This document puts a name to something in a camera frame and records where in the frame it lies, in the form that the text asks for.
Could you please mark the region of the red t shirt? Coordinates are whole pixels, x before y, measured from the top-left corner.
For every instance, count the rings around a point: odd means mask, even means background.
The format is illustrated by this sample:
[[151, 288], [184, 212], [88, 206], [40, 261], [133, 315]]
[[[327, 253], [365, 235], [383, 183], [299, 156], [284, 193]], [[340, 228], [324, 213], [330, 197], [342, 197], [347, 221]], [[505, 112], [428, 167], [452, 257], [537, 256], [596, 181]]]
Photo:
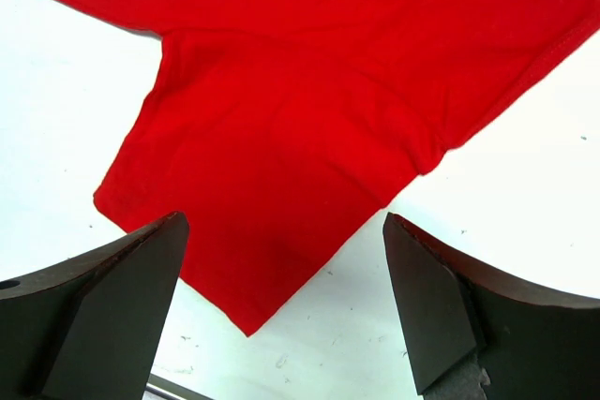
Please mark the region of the red t shirt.
[[182, 278], [248, 335], [599, 27], [599, 0], [57, 1], [160, 37], [94, 203], [183, 212]]

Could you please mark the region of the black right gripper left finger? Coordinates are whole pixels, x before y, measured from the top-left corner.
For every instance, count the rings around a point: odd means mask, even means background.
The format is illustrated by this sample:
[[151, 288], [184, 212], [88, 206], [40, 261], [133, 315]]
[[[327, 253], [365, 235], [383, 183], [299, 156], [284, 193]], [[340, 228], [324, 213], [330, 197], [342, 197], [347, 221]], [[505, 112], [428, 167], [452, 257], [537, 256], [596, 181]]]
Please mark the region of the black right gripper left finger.
[[140, 399], [188, 243], [171, 213], [1, 283], [4, 399]]

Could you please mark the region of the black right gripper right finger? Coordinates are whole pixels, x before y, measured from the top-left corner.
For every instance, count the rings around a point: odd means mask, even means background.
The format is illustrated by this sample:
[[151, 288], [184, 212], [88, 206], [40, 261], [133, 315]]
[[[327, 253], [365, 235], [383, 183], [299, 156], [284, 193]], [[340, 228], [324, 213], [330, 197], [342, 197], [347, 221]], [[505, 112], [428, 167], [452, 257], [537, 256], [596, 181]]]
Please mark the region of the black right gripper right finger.
[[516, 277], [390, 214], [383, 239], [426, 399], [595, 399], [599, 302]]

